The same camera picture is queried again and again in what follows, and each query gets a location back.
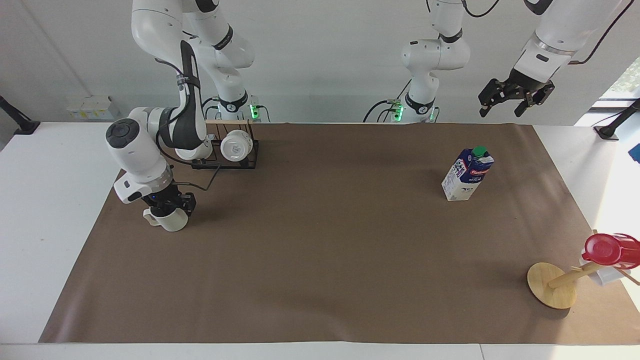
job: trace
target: green indicator light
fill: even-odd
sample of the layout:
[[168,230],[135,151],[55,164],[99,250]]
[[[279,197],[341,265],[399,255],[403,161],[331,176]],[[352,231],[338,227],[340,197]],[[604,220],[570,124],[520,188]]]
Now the green indicator light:
[[404,112],[404,106],[402,106],[402,105],[398,106],[398,109],[396,109],[396,114],[394,115],[394,120],[395,121],[402,120],[402,113],[403,112]]
[[249,105],[249,108],[251,109],[251,117],[257,119],[260,116],[258,109],[253,104]]

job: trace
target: mug handle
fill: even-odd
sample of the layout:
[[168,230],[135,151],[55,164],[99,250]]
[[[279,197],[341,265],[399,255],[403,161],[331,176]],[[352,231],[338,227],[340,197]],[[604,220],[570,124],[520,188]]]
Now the mug handle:
[[145,209],[142,212],[142,217],[147,219],[149,225],[151,226],[160,226],[160,223],[154,218],[153,214],[151,214],[151,209]]

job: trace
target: blue object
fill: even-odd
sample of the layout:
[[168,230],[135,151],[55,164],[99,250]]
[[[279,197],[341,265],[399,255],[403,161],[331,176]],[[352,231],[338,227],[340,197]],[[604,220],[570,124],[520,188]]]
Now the blue object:
[[633,149],[629,150],[629,155],[636,162],[640,163],[640,143],[636,145]]

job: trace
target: green cap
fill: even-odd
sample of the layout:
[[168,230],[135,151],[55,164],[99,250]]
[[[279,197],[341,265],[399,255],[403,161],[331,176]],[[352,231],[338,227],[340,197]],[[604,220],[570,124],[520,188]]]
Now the green cap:
[[483,158],[484,154],[486,154],[486,147],[476,146],[474,147],[474,150],[471,153],[477,158]]

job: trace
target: black stand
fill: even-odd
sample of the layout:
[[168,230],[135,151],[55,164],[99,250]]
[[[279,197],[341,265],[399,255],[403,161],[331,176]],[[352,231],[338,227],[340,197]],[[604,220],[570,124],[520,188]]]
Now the black stand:
[[13,121],[20,126],[20,129],[16,130],[14,135],[31,135],[40,125],[39,121],[33,121],[29,117],[23,114],[20,110],[14,108],[4,97],[0,96],[0,108],[4,110]]
[[620,115],[616,117],[616,120],[613,120],[611,124],[607,126],[596,126],[594,127],[594,130],[603,140],[617,140],[618,138],[616,137],[616,129],[620,127],[625,121],[627,121],[627,119],[629,119],[629,117],[635,114],[638,110],[640,110],[640,98],[636,99],[636,101],[634,101],[631,106],[622,111],[622,113],[620,113]]

